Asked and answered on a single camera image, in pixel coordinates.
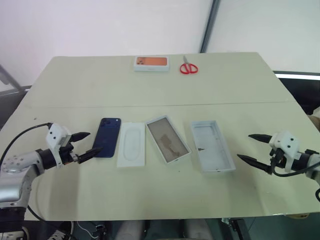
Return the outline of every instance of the white wall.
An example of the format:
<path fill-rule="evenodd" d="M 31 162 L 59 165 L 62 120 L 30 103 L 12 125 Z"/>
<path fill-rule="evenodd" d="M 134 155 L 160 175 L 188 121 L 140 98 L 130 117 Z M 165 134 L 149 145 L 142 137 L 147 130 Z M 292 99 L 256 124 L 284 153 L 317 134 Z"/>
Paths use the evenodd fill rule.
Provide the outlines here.
<path fill-rule="evenodd" d="M 211 0 L 1 0 L 0 64 L 32 85 L 53 56 L 197 53 Z"/>
<path fill-rule="evenodd" d="M 207 52 L 252 51 L 273 70 L 320 73 L 320 1 L 221 0 Z"/>

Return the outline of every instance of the scissor handle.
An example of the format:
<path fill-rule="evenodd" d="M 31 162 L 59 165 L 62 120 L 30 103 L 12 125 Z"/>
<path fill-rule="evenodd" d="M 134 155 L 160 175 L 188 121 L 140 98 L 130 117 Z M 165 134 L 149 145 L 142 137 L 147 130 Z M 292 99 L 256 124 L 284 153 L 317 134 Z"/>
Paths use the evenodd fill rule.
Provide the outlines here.
<path fill-rule="evenodd" d="M 198 67 L 192 63 L 184 63 L 180 66 L 180 72 L 182 74 L 195 74 L 198 72 Z"/>

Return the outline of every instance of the table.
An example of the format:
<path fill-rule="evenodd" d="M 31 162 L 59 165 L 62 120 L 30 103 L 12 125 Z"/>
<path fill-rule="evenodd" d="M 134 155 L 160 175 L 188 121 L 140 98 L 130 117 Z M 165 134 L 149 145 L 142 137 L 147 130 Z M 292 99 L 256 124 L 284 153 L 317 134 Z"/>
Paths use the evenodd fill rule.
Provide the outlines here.
<path fill-rule="evenodd" d="M 249 155 L 269 163 L 270 147 L 247 136 L 252 133 L 273 134 L 281 130 L 289 130 L 298 137 L 301 150 L 319 150 L 318 131 L 259 55 L 213 53 L 192 54 L 187 58 L 199 66 L 199 75 L 181 78 L 176 74 L 178 59 L 182 60 L 182 55 L 170 56 L 171 70 L 167 73 L 135 73 L 132 64 L 125 64 L 130 63 L 132 56 L 54 58 L 1 130 L 0 141 L 4 144 L 0 150 L 27 127 L 53 121 L 67 126 L 73 133 L 92 133 L 75 145 L 75 152 L 81 154 L 92 147 L 103 117 L 121 118 L 122 122 L 145 122 L 166 114 L 186 140 L 192 154 L 167 165 L 146 131 L 144 167 L 117 168 L 115 154 L 113 158 L 94 158 L 83 164 L 50 169 L 32 184 L 31 207 L 46 220 L 78 221 L 253 217 L 318 212 L 320 205 L 314 192 L 319 186 L 315 181 L 304 175 L 291 178 L 270 176 L 236 156 Z M 227 71 L 226 74 L 219 70 L 219 75 L 216 75 L 211 68 L 202 67 L 208 62 L 214 66 L 219 59 L 226 65 L 220 67 Z M 92 64 L 86 69 L 88 61 Z M 112 64 L 105 71 L 103 63 L 107 62 Z M 237 71 L 241 77 L 233 80 L 232 76 Z M 109 80 L 108 74 L 122 78 Z M 185 85 L 176 91 L 176 95 L 168 94 L 174 90 L 158 84 L 161 78 L 157 74 L 170 78 L 171 86 L 178 86 L 175 81 Z M 91 79 L 94 91 L 86 90 L 87 83 L 83 83 L 89 75 L 95 76 Z M 164 83 L 168 85 L 170 82 L 165 79 Z M 100 88 L 107 85 L 108 94 L 101 96 L 103 91 Z M 203 85 L 205 90 L 202 93 L 194 91 L 192 85 Z M 266 94 L 271 89 L 274 89 L 272 96 Z M 150 100 L 147 100 L 150 97 L 148 90 L 154 90 Z M 201 173 L 190 123 L 202 120 L 217 120 L 236 171 L 214 175 Z M 23 136 L 9 155 L 46 148 L 46 132 L 45 128 L 37 129 Z M 28 212 L 26 219 L 34 218 Z"/>

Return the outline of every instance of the scissors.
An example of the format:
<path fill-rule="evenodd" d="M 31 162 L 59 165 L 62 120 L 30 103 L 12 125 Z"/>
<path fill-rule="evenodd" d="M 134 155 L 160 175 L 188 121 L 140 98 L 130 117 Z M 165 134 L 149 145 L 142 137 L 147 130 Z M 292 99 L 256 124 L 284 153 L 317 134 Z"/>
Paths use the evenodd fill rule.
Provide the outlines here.
<path fill-rule="evenodd" d="M 183 56 L 184 64 L 180 66 L 180 72 L 182 74 L 196 74 L 198 67 L 192 63 L 189 63 L 186 56 Z"/>

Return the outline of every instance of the smartphone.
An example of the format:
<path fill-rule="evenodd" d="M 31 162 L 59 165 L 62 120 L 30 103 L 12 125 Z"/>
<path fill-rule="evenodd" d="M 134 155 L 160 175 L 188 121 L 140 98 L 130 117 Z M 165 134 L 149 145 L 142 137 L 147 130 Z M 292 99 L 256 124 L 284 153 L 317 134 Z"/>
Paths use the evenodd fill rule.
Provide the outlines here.
<path fill-rule="evenodd" d="M 95 156 L 96 158 L 112 158 L 114 156 L 120 125 L 120 118 L 101 119 L 93 148 L 103 149 Z"/>

